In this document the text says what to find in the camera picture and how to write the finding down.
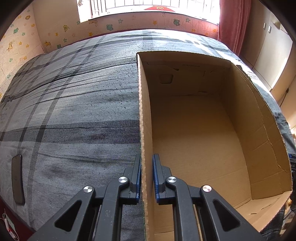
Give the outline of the window with bars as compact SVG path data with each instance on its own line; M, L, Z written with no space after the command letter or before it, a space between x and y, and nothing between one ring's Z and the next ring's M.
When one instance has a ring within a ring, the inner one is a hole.
M93 0L76 1L81 22L100 16L160 11L187 15L208 21L220 22L220 1L211 0Z

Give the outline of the cream wardrobe cabinet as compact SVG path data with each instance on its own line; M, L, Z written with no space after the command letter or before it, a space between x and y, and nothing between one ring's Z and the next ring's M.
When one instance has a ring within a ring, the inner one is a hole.
M260 1L251 2L240 58L257 75L295 130L295 43Z

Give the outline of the red curtain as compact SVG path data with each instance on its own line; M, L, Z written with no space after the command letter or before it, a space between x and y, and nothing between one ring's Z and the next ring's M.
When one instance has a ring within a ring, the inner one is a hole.
M218 40L239 55L251 10L251 0L220 0Z

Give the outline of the grey plaid bed sheet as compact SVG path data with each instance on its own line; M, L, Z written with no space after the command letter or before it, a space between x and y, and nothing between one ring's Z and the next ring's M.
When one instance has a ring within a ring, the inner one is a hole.
M101 186L141 153L139 52L175 51L231 61L257 76L223 43L170 30L136 30L80 41L28 61L1 100L1 198L38 230L84 184ZM288 153L293 139L274 100ZM25 204L16 204L11 160L22 155ZM147 240L144 202L126 207L122 240Z

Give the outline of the brown cardboard box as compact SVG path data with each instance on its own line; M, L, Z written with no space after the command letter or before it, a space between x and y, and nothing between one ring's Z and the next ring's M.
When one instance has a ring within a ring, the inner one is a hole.
M292 193L288 142L274 99L229 60L137 54L142 199L147 240L173 240L173 212L154 197L152 156L192 186L214 188L258 231Z

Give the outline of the red toy on windowsill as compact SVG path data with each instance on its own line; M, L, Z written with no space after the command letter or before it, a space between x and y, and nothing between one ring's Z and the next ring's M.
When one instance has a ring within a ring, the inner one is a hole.
M168 11L168 12L175 12L172 8L168 6L147 6L145 11Z

